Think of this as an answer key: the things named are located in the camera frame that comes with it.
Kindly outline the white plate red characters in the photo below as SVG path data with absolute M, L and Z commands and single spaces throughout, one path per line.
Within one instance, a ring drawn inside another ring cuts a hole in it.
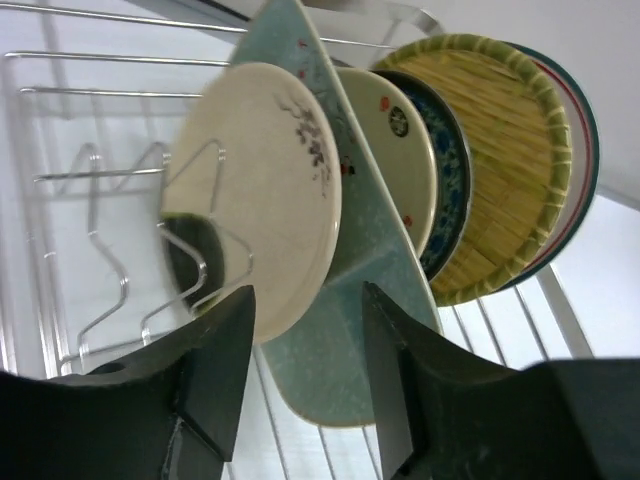
M 504 290 L 536 275 L 554 260 L 580 229 L 594 199 L 600 169 L 600 136 L 591 103 L 574 76 L 547 55 L 517 43 L 511 43 L 528 55 L 555 83 L 569 120 L 573 163 L 566 203 L 545 246 L 535 259 Z

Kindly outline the yellow woven bamboo plate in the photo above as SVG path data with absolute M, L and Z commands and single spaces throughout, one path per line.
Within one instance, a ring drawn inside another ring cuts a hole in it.
M 431 283 L 436 304 L 493 293 L 533 262 L 566 203 L 572 141 L 555 87 L 520 50 L 474 34 L 423 38 L 374 66 L 432 87 L 470 147 L 471 212 L 461 243 Z

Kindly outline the pale green rectangular plate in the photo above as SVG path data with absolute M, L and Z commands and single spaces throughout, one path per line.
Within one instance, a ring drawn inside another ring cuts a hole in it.
M 362 322 L 362 287 L 380 286 L 434 331 L 440 320 L 408 233 L 372 149 L 312 20 L 299 1 L 266 1 L 238 42 L 231 63 L 261 61 L 296 74 L 331 124 L 345 174 L 342 216 L 329 275 L 313 304 L 287 332 L 263 344 L 275 384 L 290 409 L 326 427 L 374 421 Z

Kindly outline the blue patterned round plate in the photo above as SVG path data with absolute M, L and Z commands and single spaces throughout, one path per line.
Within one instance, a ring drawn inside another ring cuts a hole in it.
M 444 98 L 406 72 L 377 69 L 413 103 L 431 139 L 438 170 L 438 207 L 427 245 L 420 256 L 429 281 L 443 270 L 462 240 L 471 210 L 473 168 L 468 141 Z

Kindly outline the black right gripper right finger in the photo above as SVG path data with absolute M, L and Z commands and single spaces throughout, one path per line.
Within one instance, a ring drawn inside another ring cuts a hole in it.
M 487 479 L 509 445 L 499 393 L 512 370 L 362 287 L 365 358 L 386 479 Z

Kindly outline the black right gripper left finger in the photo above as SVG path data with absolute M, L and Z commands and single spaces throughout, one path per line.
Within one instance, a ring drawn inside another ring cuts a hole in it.
M 244 286 L 199 318 L 84 378 L 127 421 L 175 419 L 224 461 L 233 457 L 254 333 L 256 296 Z

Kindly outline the cream plate plum blossom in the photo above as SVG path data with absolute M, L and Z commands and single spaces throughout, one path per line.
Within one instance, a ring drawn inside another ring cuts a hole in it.
M 208 84 L 172 144 L 163 212 L 223 229 L 227 279 L 255 291 L 256 343 L 290 329 L 325 281 L 341 217 L 338 166 L 315 96 L 260 62 Z

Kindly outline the cream plate small motifs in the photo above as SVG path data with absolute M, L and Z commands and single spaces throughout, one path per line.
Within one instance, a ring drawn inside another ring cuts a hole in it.
M 415 252 L 422 254 L 438 204 L 436 156 L 408 96 L 382 75 L 339 67 L 339 79 Z

